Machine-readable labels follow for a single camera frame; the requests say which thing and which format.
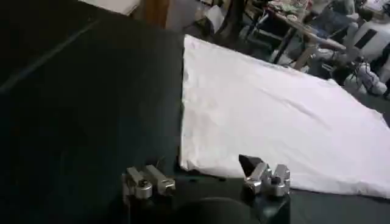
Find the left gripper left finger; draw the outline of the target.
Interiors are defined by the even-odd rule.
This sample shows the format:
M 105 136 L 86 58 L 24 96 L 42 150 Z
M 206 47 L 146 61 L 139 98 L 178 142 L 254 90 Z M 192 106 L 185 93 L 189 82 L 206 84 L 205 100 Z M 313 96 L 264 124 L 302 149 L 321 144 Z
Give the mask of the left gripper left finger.
M 176 189 L 176 181 L 158 170 L 154 165 L 146 165 L 143 170 L 128 167 L 121 174 L 122 201 L 129 204 L 133 197 L 148 200 L 154 194 L 170 196 Z

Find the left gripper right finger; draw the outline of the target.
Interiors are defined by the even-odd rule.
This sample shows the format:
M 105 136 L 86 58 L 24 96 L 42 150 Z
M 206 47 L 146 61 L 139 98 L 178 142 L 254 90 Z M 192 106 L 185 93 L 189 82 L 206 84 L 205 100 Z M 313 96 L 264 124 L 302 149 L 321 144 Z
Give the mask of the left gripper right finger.
M 259 157 L 240 154 L 239 163 L 245 174 L 244 186 L 254 195 L 284 197 L 290 192 L 290 170 L 284 164 L 278 164 L 271 170 L 269 164 Z

